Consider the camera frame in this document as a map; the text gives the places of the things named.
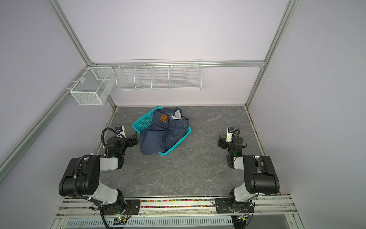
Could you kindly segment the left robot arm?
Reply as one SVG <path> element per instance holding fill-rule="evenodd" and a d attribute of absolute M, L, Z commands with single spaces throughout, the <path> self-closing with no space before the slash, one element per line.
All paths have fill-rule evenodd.
<path fill-rule="evenodd" d="M 59 194 L 87 200 L 104 214 L 126 214 L 128 205 L 122 192 L 103 184 L 100 173 L 121 169 L 127 148 L 137 144 L 137 135 L 126 139 L 111 137 L 105 148 L 111 155 L 84 155 L 71 159 L 59 184 Z"/>

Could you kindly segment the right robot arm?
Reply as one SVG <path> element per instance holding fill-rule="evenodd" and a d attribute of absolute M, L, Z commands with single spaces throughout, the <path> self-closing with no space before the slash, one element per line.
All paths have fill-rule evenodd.
<path fill-rule="evenodd" d="M 243 139 L 234 137 L 231 141 L 219 136 L 218 146 L 228 151 L 226 160 L 231 169 L 241 170 L 244 183 L 233 188 L 228 195 L 228 203 L 223 210 L 233 213 L 254 211 L 253 199 L 260 194 L 272 195 L 280 191 L 280 183 L 269 156 L 243 154 Z"/>

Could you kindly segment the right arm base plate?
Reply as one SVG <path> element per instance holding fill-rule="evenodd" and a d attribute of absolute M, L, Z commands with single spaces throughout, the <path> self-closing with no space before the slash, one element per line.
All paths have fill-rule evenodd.
<path fill-rule="evenodd" d="M 253 213 L 253 202 L 237 202 L 229 198 L 216 198 L 213 200 L 216 207 L 216 212 L 221 213 Z"/>

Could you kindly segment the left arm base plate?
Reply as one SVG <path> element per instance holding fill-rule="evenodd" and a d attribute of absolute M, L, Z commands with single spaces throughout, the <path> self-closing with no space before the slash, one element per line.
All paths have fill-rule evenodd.
<path fill-rule="evenodd" d="M 105 216 L 138 215 L 141 201 L 139 199 L 127 199 L 122 204 L 116 202 L 102 207 Z"/>

